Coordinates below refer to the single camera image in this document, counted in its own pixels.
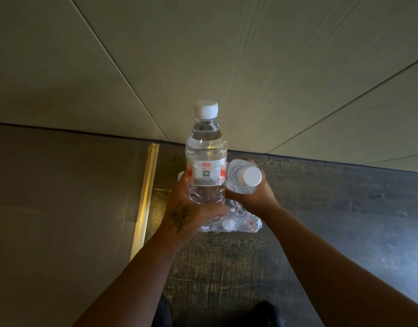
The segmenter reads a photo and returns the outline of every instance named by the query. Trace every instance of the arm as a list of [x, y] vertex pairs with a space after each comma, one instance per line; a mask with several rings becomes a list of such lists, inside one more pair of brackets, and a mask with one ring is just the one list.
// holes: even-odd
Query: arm
[[222, 203], [190, 200], [182, 176], [170, 194], [159, 229], [73, 327], [149, 327], [175, 256], [204, 221], [227, 214]]
[[260, 217], [279, 240], [326, 327], [418, 326], [418, 304], [372, 275], [290, 215], [265, 179], [252, 195], [228, 198]]

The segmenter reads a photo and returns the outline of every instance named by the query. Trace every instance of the hand tattoo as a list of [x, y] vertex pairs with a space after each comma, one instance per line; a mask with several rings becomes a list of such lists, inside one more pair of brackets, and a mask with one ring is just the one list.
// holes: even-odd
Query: hand tattoo
[[173, 224], [177, 227], [177, 233], [183, 231], [183, 226], [190, 224], [194, 219], [190, 214], [190, 208], [187, 205], [182, 205], [181, 201], [174, 209], [170, 211], [170, 219], [173, 220]]

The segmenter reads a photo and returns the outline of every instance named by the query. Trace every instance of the gold metal trim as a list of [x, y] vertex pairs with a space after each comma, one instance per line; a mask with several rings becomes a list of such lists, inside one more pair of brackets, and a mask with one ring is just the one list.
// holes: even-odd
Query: gold metal trim
[[144, 180], [142, 183], [141, 199], [139, 201], [138, 216], [136, 219], [135, 231], [133, 232], [132, 250], [130, 260], [135, 257], [144, 245], [145, 231], [147, 228], [148, 213], [150, 210], [151, 192], [153, 191], [154, 174], [156, 172], [157, 154], [159, 145], [150, 144], [148, 148], [147, 162], [145, 164]]

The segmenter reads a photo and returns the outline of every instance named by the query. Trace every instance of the plastic water bottle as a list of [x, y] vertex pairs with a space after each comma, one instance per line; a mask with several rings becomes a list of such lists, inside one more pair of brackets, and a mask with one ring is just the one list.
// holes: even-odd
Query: plastic water bottle
[[224, 199], [227, 141], [217, 122], [218, 104], [198, 101], [194, 129], [186, 140], [189, 196], [197, 203]]
[[252, 194], [262, 181], [262, 172], [248, 160], [234, 159], [228, 163], [225, 185], [239, 194]]

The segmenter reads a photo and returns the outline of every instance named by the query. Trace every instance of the black shoe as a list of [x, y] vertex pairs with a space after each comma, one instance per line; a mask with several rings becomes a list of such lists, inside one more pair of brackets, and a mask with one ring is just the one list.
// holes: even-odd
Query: black shoe
[[172, 327], [171, 308], [165, 295], [161, 295], [157, 304], [156, 314], [154, 315], [151, 327]]
[[280, 311], [270, 302], [262, 301], [249, 313], [228, 324], [231, 327], [285, 327]]

